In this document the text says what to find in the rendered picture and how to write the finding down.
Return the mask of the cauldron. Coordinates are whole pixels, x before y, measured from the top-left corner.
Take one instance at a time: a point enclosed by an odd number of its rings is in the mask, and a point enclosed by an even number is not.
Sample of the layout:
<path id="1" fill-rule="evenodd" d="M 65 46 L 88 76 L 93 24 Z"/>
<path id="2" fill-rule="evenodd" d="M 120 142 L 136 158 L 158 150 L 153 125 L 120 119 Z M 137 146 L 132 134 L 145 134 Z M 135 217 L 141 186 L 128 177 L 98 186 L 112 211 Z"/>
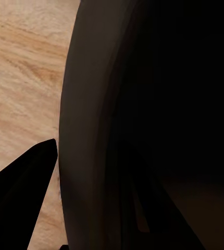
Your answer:
<path id="1" fill-rule="evenodd" d="M 81 0 L 58 131 L 69 250 L 121 250 L 118 139 L 205 250 L 224 250 L 224 0 Z"/>

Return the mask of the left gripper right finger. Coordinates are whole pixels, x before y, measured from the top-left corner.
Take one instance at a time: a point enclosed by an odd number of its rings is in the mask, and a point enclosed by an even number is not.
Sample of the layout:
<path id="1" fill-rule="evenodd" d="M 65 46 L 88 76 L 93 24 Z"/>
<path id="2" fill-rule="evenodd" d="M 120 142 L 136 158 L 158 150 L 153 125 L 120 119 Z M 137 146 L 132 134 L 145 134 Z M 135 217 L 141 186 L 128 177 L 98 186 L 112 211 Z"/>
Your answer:
<path id="1" fill-rule="evenodd" d="M 121 250 L 205 250 L 138 148 L 118 139 Z M 130 174 L 150 232 L 138 229 Z"/>

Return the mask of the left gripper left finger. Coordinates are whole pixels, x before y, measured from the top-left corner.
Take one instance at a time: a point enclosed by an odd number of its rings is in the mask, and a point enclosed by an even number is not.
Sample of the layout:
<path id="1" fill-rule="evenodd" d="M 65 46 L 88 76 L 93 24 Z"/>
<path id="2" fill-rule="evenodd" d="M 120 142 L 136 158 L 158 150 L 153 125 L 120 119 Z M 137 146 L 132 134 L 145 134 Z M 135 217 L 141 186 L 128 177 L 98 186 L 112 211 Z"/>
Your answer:
<path id="1" fill-rule="evenodd" d="M 27 250 L 57 159 L 51 139 L 0 171 L 0 250 Z"/>

